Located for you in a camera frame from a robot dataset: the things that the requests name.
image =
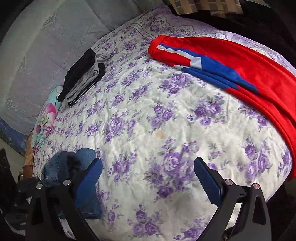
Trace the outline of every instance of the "blue denim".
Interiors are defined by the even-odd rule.
[[[76,164],[74,168],[67,164],[69,157]],[[77,170],[87,169],[95,158],[96,152],[88,148],[82,148],[76,153],[59,151],[44,165],[41,172],[42,182],[45,186],[60,185],[64,180],[72,179]],[[75,206],[84,219],[101,219],[101,207],[97,199],[95,183],[102,173],[102,168],[102,161],[98,160],[76,190]]]

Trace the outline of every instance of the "bed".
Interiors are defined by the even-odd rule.
[[[292,168],[285,142],[264,116],[150,58],[149,43],[160,34],[234,41],[296,74],[268,47],[174,16],[165,5],[100,38],[92,49],[106,74],[74,107],[62,103],[51,134],[35,153],[33,176],[41,177],[58,150],[94,149],[104,165],[96,185],[103,218],[88,223],[101,240],[196,240],[216,210],[193,172],[198,156],[238,185],[259,183],[266,200]]]

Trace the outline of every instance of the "mattress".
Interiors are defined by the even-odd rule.
[[[268,47],[174,16],[166,6],[99,39],[92,49],[106,74],[74,107],[62,104],[35,154],[33,175],[41,177],[58,150],[94,149],[104,165],[96,184],[103,217],[88,223],[101,240],[196,240],[216,211],[193,171],[198,156],[224,179],[259,183],[266,200],[292,168],[285,142],[264,116],[202,79],[150,58],[149,43],[161,34],[234,41],[296,74]]]

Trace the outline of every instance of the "folded black clothing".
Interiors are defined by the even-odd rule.
[[[94,65],[96,53],[90,48],[83,56],[69,69],[66,74],[63,90],[57,98],[58,102],[64,101],[67,94],[75,86],[77,81]]]
[[[99,74],[97,75],[97,77],[92,80],[91,82],[88,83],[87,86],[85,86],[77,95],[77,97],[72,100],[71,102],[69,102],[69,107],[73,107],[77,101],[92,87],[94,86],[96,83],[98,83],[100,81],[100,79],[104,76],[105,74],[105,64],[104,63],[98,63],[99,66]]]

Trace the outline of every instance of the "blue gripper pad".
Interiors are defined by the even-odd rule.
[[[194,172],[212,204],[220,206],[222,202],[221,189],[210,173],[209,167],[199,158],[194,160]]]
[[[94,160],[95,164],[85,175],[75,192],[75,206],[84,205],[88,201],[88,197],[95,189],[96,182],[103,171],[103,163],[101,159]]]

